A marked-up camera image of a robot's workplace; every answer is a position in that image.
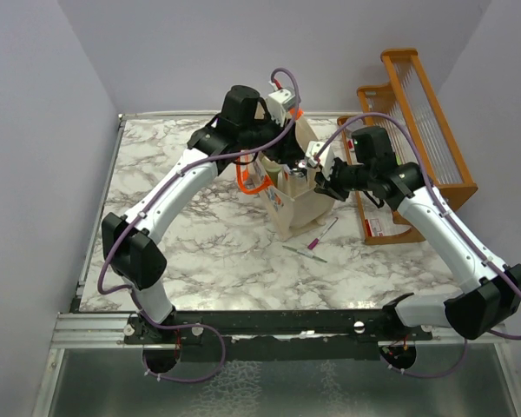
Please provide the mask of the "cream floral canvas bag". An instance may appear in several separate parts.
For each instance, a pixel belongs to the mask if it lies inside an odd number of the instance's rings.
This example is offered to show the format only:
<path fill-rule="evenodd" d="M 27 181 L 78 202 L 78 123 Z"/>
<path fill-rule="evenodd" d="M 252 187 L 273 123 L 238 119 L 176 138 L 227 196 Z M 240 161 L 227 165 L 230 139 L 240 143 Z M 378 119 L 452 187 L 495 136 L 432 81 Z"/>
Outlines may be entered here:
<path fill-rule="evenodd" d="M 307 171 L 307 179 L 299 180 L 289 175 L 289 167 L 284 169 L 283 184 L 276 188 L 261 160 L 243 156 L 235 166 L 236 181 L 245 195 L 258 196 L 280 240 L 285 242 L 292 237 L 321 227 L 333 209 L 334 200 L 314 192 L 315 171 Z"/>

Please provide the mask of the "silver chrome bottle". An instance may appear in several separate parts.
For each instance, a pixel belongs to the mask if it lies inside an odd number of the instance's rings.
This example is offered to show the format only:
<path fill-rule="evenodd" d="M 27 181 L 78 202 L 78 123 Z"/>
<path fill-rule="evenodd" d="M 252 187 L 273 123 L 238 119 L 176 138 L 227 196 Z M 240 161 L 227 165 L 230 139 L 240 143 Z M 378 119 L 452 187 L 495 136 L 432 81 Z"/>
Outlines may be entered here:
<path fill-rule="evenodd" d="M 299 180 L 307 179 L 307 165 L 304 161 L 298 161 L 293 166 L 289 166 L 289 175 Z"/>

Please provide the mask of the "green bottle white cap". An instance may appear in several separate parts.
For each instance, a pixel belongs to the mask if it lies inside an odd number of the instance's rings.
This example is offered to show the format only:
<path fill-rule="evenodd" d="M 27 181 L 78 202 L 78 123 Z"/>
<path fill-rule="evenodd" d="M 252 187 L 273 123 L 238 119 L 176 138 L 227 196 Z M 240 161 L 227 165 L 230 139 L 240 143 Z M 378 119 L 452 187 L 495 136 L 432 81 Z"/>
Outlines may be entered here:
<path fill-rule="evenodd" d="M 266 171 L 266 174 L 270 178 L 272 184 L 276 188 L 279 188 L 283 184 L 285 178 L 283 166 L 265 156 L 261 160 L 261 164 L 264 167 L 264 170 Z"/>

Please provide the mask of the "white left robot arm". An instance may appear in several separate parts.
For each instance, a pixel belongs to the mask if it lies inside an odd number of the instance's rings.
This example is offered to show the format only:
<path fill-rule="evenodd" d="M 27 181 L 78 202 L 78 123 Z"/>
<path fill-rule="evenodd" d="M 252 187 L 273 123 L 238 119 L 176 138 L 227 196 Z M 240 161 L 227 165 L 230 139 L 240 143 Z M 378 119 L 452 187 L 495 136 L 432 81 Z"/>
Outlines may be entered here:
<path fill-rule="evenodd" d="M 302 157 L 294 122 L 300 97 L 276 86 L 261 97 L 253 88 L 235 85 L 221 111 L 190 137 L 168 174 L 123 215 L 107 214 L 101 225 L 104 268 L 120 275 L 138 310 L 148 318 L 144 332 L 152 341 L 168 341 L 175 330 L 169 317 L 175 306 L 162 285 L 167 267 L 159 244 L 172 221 L 228 165 L 266 151 L 293 164 Z"/>

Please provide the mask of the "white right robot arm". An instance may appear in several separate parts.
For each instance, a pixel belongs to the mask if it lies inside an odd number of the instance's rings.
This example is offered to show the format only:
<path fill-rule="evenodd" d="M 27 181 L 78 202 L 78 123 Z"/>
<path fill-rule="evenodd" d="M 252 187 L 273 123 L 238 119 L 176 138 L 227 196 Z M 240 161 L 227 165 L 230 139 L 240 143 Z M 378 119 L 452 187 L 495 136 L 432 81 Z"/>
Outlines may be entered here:
<path fill-rule="evenodd" d="M 521 301 L 521 265 L 494 255 L 450 209 L 416 162 L 400 164 L 385 129 L 364 127 L 353 134 L 357 163 L 333 155 L 328 142 L 310 142 L 306 158 L 319 167 L 316 192 L 345 200 L 352 191 L 370 192 L 415 227 L 451 270 L 458 292 L 400 296 L 386 305 L 383 333 L 400 340 L 412 327 L 452 328 L 467 340 L 490 333 L 514 314 Z"/>

